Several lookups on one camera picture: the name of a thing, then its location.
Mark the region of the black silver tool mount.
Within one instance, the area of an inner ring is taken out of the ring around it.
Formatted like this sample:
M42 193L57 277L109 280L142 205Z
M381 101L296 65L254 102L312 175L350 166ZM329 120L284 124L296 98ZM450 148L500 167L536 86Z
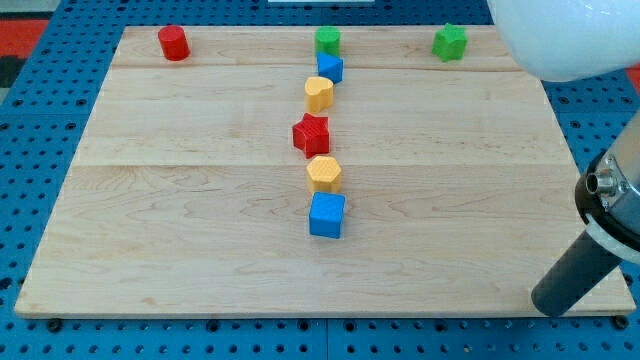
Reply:
M576 187L595 204L582 207L586 232L617 257L639 262L639 116L634 115L614 143Z

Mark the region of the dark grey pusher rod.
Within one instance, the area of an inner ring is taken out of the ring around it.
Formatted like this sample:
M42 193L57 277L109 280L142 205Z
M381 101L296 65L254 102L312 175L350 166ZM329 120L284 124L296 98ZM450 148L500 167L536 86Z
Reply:
M533 288L533 305L546 316L562 316L620 263L583 231Z

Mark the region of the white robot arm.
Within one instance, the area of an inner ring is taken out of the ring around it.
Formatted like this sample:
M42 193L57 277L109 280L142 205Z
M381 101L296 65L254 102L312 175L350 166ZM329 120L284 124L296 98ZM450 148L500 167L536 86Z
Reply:
M639 62L638 0L489 0L514 61L547 82ZM544 315L564 315L623 261L639 260L639 119L591 161L574 198L586 228L531 292Z

